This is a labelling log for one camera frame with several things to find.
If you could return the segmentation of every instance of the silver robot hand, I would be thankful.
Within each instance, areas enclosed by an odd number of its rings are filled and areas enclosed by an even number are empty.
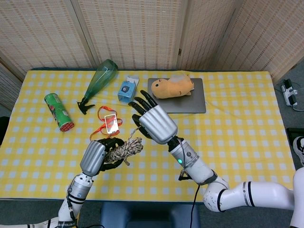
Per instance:
[[[134,114],[132,119],[144,136],[158,144],[166,144],[177,134],[177,125],[147,92],[141,90],[141,93],[148,102],[135,97],[134,100],[142,106],[133,101],[129,103],[141,115]]]

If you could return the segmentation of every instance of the green glass bottle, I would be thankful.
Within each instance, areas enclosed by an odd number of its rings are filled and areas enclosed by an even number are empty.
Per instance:
[[[117,69],[118,67],[116,63],[110,59],[107,59],[98,66],[89,87],[85,92],[85,96],[82,98],[81,102],[77,102],[78,107],[83,114],[86,114],[89,108],[95,106],[95,104],[88,106],[85,106],[85,104],[89,101],[89,99],[91,99],[91,97],[97,94],[106,84],[108,84],[112,78],[114,78]]]

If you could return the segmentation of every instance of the plush fish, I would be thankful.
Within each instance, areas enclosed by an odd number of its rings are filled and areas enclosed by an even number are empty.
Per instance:
[[[169,80],[157,79],[151,85],[152,93],[159,99],[191,95],[193,89],[194,83],[189,75],[172,76]]]

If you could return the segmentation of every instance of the green can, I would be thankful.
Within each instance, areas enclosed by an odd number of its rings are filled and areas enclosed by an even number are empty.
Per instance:
[[[73,121],[68,116],[68,113],[57,94],[52,93],[46,95],[44,101],[47,103],[48,108],[62,132],[66,132],[74,127]]]

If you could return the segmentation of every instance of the tablecloth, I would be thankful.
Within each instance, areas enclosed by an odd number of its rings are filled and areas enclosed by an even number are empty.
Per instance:
[[[119,71],[83,115],[83,97],[94,71],[28,71],[0,149],[0,197],[62,199],[80,161],[89,135],[102,123],[97,109],[106,105],[122,118],[126,140],[135,128],[131,107],[118,101],[127,76],[140,79],[137,91],[147,89],[150,77],[171,77],[183,71]],[[268,72],[187,72],[202,78],[207,112],[170,114],[201,159],[231,187],[241,181],[275,181],[292,188],[294,165],[273,84]],[[44,102],[57,93],[75,127],[61,132]],[[143,137],[140,132],[135,137]],[[95,139],[103,138],[101,134]],[[143,151],[117,169],[101,172],[88,195],[95,200],[193,201],[196,184],[178,181],[181,166],[158,145],[143,137]],[[199,200],[205,190],[201,188]]]

